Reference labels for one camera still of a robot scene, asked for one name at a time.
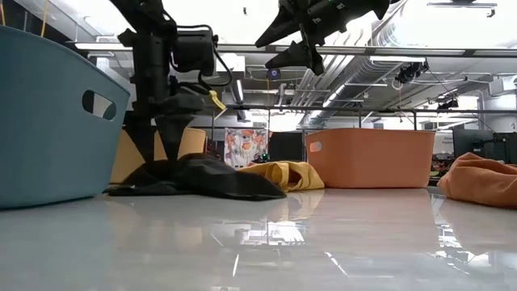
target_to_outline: glossy white floor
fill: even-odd
[[[0,213],[0,290],[515,290],[517,212],[426,190]]]

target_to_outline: cable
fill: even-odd
[[[404,84],[402,84],[401,82],[399,82],[399,83],[398,83],[398,85],[400,85],[400,86],[395,86],[395,81],[397,81],[397,80],[395,80],[395,79],[393,79],[393,80],[392,80],[392,82],[391,82],[391,87],[393,87],[393,89],[395,89],[395,90],[397,90],[397,91],[402,90],[402,88],[403,88]]]
[[[442,87],[445,88],[445,90],[447,91],[445,94],[448,94],[450,92],[450,90],[447,89],[447,87],[436,77],[435,74],[433,74],[431,69],[428,69],[428,70],[429,70],[429,73],[431,73],[433,75],[433,77],[435,77],[435,79],[438,80],[438,82],[442,85]],[[479,116],[475,115],[474,113],[470,113],[470,114],[472,114],[472,116],[476,117],[476,119],[479,120],[479,122],[481,122],[489,130],[491,130],[492,133],[496,133],[495,130],[493,130],[490,126],[488,126],[483,120],[481,120],[481,118],[479,118]]]
[[[228,81],[221,83],[221,84],[208,84],[203,80],[203,75],[201,74],[201,71],[197,75],[197,80],[202,86],[228,86],[229,84],[231,84],[233,82],[232,71],[228,68],[225,61],[223,61],[222,57],[219,55],[219,53],[216,51],[215,48],[213,49],[213,52],[215,53],[217,60],[219,60],[221,62],[221,64],[223,65],[223,67],[225,67],[226,73],[228,73]]]
[[[213,34],[212,27],[209,26],[208,24],[178,25],[177,28],[183,28],[183,29],[207,28]]]
[[[49,0],[45,0],[45,8],[44,8],[44,12],[43,12],[43,26],[41,26],[41,37],[44,37],[45,28],[47,26],[48,1]]]
[[[0,15],[2,15],[2,25],[6,26],[6,12],[3,9],[3,1],[0,0]]]

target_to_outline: orange fabric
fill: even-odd
[[[517,209],[517,168],[467,153],[438,182],[447,197]]]

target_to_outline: monitor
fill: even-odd
[[[494,143],[480,143],[491,141],[494,133],[490,130],[453,129],[452,140],[454,143],[454,157],[473,153],[482,158],[496,158],[494,155]]]

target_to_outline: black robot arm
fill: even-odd
[[[170,67],[179,72],[199,70],[199,80],[203,82],[202,76],[210,76],[214,71],[217,38],[212,29],[180,32],[161,0],[111,2],[136,31],[127,29],[119,35],[124,46],[132,47],[135,74],[130,81],[137,88],[137,101],[132,105],[134,112],[127,115],[126,129],[142,153],[149,139],[152,144],[154,118],[167,158],[174,161],[183,130],[204,109],[203,99],[182,86],[206,94],[210,88],[206,83],[203,86],[178,83],[170,75]],[[153,160],[152,154],[142,154],[146,162]]]
[[[316,44],[324,45],[330,34],[347,30],[347,23],[374,11],[384,18],[389,5],[400,0],[279,0],[279,13],[255,45],[260,48],[300,31],[302,41],[292,42],[287,50],[272,58],[268,69],[306,66],[316,75],[325,68]]]

